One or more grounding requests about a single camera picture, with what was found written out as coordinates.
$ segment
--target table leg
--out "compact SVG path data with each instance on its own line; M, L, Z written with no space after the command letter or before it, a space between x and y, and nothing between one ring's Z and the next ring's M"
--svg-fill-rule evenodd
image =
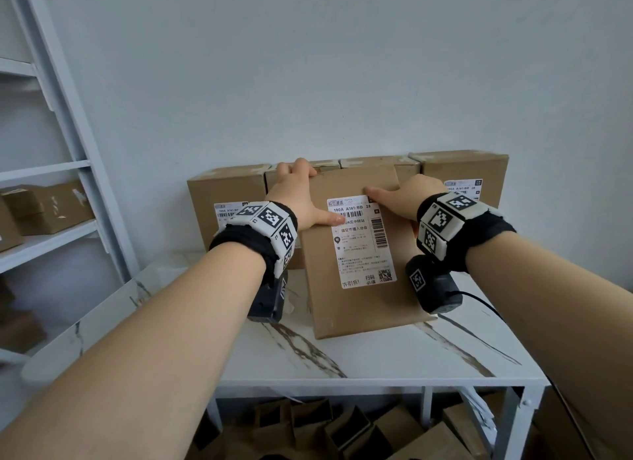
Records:
M506 399L497 425L495 460L520 460L532 425L534 410L541 404L543 386L526 386L521 397L512 387L506 389Z
M420 423L424 428L431 426L431 403L433 402L433 387L425 386L420 399Z
M209 413L211 421L216 426L216 428L221 432L222 431L222 418L220 417L220 410L218 410L218 403L215 400L215 397L211 398L209 405L206 406L206 411Z

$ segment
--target black device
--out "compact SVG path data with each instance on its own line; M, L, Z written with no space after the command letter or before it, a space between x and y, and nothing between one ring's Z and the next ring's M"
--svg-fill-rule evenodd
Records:
M281 277L275 278L272 287L268 283L262 284L248 311L248 319L262 323L279 323L284 312L287 284L288 270L284 270Z
M422 310L431 314L447 313L462 304L462 295L451 273L431 256L416 255L405 267Z

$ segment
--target white metal shelf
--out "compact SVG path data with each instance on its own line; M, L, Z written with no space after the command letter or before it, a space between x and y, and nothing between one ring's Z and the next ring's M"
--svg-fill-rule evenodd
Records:
M0 273L47 254L72 241L97 231L97 220L80 223L53 235L26 236L19 247L0 253Z
M0 58L0 74L17 75L18 77L37 77L33 64Z
M23 168L21 170L11 170L10 172L0 172L0 181L16 180L18 178L33 177L47 173L63 172L65 170L75 170L90 166L89 160L79 160L78 162L67 162L63 164L44 165L43 167Z

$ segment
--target label sticker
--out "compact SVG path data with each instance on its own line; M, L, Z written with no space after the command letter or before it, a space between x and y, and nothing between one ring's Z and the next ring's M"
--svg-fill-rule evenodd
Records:
M332 239L343 288L396 281L380 205L367 195L328 199L327 209L344 215L343 225L332 227Z
M226 222L238 213L248 201L230 201L229 203L214 203L215 217L218 219L218 227L226 227Z
M481 187L484 181L481 178L473 178L471 180L446 180L444 186L449 192L461 193L473 200L479 200L481 195Z

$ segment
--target white marble table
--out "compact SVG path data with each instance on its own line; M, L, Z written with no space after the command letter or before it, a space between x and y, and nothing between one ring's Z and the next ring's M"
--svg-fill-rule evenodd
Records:
M201 256L172 254L148 266L37 352L22 378L50 383ZM468 275L453 276L460 289L483 297ZM461 307L426 324L315 340L305 272L290 271L288 288L294 311L285 312L280 324L244 323L216 398L424 392L426 422L433 387L522 387L507 390L495 449L497 458L520 457L549 382L510 329L484 306L465 298Z

